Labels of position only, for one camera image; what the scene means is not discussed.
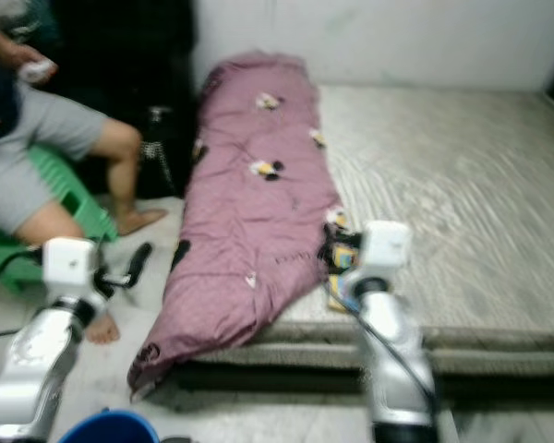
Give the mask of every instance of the man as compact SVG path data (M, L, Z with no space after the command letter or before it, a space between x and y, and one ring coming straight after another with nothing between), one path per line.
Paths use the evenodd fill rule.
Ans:
M72 160L96 155L109 161L107 182L121 235L158 221L165 215L163 210L138 212L135 207L141 143L136 129L15 82L13 72L43 59L0 32L0 228L30 245L42 245L57 236L84 236L30 163L27 148L32 140L53 145ZM90 325L87 337L107 343L117 340L119 332L107 314Z

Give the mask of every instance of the blue container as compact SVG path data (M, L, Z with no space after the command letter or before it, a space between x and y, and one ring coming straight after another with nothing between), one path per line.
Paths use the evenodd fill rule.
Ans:
M160 443L160 439L140 415L107 411L79 423L59 443Z

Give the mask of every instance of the gray mattress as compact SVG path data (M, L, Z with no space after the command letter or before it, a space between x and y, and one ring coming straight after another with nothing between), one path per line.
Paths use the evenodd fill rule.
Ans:
M554 374L554 106L529 94L324 87L329 164L355 229L408 222L398 293L437 369ZM321 289L253 343L201 360L356 367Z

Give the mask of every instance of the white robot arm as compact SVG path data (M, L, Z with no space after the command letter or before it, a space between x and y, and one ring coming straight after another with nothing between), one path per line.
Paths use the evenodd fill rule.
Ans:
M106 309L115 287L131 287L151 252L142 245L127 274L106 273L90 240L56 238L43 247L48 307L12 341L0 374L0 443L46 442L83 331Z
M358 266L343 274L344 297L361 306L364 361L372 431L378 443L437 443L435 386L422 335L400 300L389 292L408 261L410 229L371 221L363 232Z

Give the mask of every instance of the white wall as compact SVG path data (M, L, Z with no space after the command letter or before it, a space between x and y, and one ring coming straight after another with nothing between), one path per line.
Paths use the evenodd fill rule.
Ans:
M197 0L198 83L259 48L303 56L315 80L541 90L554 0Z

